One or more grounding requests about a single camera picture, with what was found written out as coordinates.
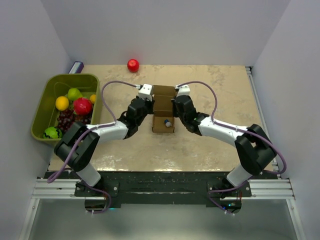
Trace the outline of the brown cardboard box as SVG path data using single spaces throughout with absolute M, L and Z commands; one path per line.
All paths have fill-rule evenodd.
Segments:
M 153 118 L 152 132 L 157 134 L 173 134 L 175 131 L 175 118 L 173 116 L 172 99 L 176 96 L 173 86 L 153 86 Z M 172 127 L 166 127 L 164 120 L 172 122 Z

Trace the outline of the small blue white toy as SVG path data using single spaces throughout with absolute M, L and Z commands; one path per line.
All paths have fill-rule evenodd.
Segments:
M 167 128 L 170 128 L 173 126 L 172 122 L 168 119 L 165 119 L 164 120 L 164 125 L 167 127 Z

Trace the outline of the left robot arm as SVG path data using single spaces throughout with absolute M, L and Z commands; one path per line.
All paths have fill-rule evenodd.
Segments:
M 147 115 L 153 113 L 153 100 L 134 98 L 116 121 L 105 124 L 75 122 L 54 148 L 54 154 L 86 184 L 86 191 L 99 196 L 104 190 L 100 173 L 90 163 L 100 143 L 132 137 Z

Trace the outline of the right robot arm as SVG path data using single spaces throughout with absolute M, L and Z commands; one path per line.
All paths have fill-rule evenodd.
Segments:
M 270 146 L 271 141 L 257 124 L 246 127 L 212 120 L 208 114 L 198 112 L 191 97 L 187 95 L 174 98 L 172 109 L 173 115 L 180 119 L 190 133 L 212 137 L 236 148 L 240 164 L 217 183 L 213 190 L 223 190 L 227 196 L 235 196 L 245 181 L 263 172 L 277 156 Z

